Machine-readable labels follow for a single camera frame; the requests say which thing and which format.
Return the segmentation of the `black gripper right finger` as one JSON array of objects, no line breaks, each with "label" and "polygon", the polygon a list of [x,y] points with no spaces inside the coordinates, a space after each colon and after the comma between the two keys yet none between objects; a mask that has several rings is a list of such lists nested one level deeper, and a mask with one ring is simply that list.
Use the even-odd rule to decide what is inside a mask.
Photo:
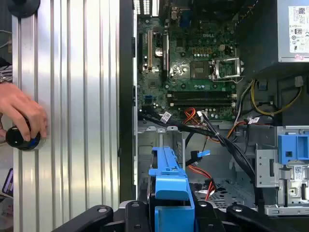
[{"label": "black gripper right finger", "polygon": [[233,204],[226,212],[216,211],[208,202],[198,202],[196,232],[291,232],[292,227],[270,219],[244,205]]}]

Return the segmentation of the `person's bare hand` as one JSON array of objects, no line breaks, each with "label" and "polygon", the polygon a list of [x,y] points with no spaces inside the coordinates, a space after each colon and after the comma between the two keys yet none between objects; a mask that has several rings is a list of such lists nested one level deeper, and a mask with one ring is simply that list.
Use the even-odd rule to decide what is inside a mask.
[{"label": "person's bare hand", "polygon": [[38,133],[42,138],[47,136],[45,110],[12,83],[0,85],[0,115],[12,120],[25,141],[35,138]]}]

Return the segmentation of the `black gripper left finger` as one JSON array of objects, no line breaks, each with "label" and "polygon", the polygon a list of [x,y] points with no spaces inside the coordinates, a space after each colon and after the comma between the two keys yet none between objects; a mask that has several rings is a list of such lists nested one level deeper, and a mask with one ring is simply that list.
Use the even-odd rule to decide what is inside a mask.
[{"label": "black gripper left finger", "polygon": [[55,232],[149,232],[147,205],[129,201],[124,208],[114,211],[106,205],[96,205],[74,217]]}]

